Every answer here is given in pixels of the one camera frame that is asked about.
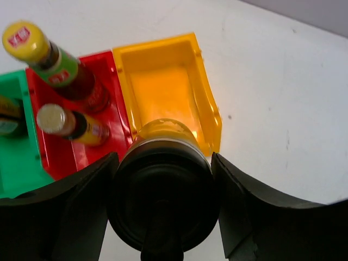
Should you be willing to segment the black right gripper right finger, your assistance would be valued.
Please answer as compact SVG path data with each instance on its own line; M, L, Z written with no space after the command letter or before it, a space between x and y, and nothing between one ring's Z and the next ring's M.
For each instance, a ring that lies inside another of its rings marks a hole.
M347 200L320 204L276 190L214 153L228 260L347 260Z

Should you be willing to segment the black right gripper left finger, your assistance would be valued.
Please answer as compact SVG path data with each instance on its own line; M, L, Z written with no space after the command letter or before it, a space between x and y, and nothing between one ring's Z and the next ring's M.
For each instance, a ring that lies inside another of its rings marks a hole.
M109 153L59 181L1 199L1 260L98 260L118 165L117 153Z

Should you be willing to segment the black lid spice jar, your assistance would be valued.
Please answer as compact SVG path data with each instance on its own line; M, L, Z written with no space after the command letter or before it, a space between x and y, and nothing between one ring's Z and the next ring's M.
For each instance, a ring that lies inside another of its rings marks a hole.
M141 260L183 260L210 235L219 208L208 161L191 130L174 119L138 131L107 200L112 228Z

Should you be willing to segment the small yellow label bottle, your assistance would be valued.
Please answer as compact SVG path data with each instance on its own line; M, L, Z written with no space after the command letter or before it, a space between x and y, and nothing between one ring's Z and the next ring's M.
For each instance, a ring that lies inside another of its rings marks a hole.
M99 120L53 103L39 109L36 122L46 134L91 147L103 144L110 136L109 127Z

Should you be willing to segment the red cap dark sauce jar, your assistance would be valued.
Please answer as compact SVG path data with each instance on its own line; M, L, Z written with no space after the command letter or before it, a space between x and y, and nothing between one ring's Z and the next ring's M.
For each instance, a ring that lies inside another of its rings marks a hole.
M26 132L23 103L1 95L1 136L19 136Z

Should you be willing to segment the yellow cap sauce bottle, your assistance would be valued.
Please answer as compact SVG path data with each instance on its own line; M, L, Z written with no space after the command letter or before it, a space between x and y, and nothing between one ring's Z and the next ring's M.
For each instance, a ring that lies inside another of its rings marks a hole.
M58 95L85 111L96 113L109 104L110 94L101 80L34 23L11 23L3 32L2 43L8 54L26 63Z

